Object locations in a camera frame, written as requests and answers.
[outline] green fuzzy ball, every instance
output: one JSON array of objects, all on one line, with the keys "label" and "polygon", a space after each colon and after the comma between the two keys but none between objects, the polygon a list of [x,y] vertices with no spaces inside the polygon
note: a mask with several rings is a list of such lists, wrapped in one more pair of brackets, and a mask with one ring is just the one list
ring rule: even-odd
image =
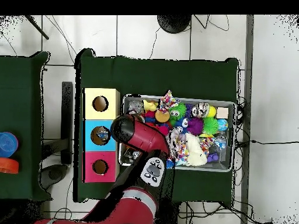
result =
[{"label": "green fuzzy ball", "polygon": [[180,102],[176,107],[171,107],[169,109],[169,113],[170,113],[170,120],[179,120],[180,118],[182,118],[183,116],[185,116],[186,114],[186,106],[184,103]]},{"label": "green fuzzy ball", "polygon": [[214,117],[203,119],[203,131],[206,134],[214,135],[218,132],[218,121]]}]

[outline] purple fuzzy toy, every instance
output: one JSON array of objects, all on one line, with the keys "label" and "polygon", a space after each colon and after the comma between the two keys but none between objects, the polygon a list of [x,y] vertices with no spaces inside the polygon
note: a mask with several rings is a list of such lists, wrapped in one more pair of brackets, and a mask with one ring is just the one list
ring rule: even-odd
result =
[{"label": "purple fuzzy toy", "polygon": [[190,118],[191,117],[191,110],[192,110],[193,105],[185,104],[185,106],[186,106],[185,118]]},{"label": "purple fuzzy toy", "polygon": [[191,118],[188,122],[187,131],[194,136],[201,134],[203,131],[203,120],[196,117]]}]

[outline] orange lid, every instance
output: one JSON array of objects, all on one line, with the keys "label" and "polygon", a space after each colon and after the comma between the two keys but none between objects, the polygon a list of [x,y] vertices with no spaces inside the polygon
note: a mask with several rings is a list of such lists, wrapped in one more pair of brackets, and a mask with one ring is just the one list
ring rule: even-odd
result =
[{"label": "orange lid", "polygon": [[13,173],[19,172],[19,162],[10,158],[0,158],[0,172]]}]

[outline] small box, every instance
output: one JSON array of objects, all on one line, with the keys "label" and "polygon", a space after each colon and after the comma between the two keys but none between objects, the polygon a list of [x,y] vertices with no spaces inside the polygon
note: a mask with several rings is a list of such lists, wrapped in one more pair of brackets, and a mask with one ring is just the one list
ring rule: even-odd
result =
[{"label": "small box", "polygon": [[85,152],[84,183],[115,182],[119,175],[117,152]]},{"label": "small box", "polygon": [[114,120],[120,111],[120,93],[116,89],[84,88],[85,120]]},{"label": "small box", "polygon": [[226,108],[226,107],[217,107],[216,118],[228,119],[228,108]]},{"label": "small box", "polygon": [[117,151],[117,142],[112,138],[112,120],[85,120],[85,151]]}]

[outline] yellow cube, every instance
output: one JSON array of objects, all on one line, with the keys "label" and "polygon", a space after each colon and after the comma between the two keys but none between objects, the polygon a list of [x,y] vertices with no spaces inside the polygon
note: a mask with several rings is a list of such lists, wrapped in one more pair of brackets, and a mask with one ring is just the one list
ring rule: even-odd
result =
[{"label": "yellow cube", "polygon": [[116,89],[84,88],[85,120],[114,120],[120,112],[120,93]]}]

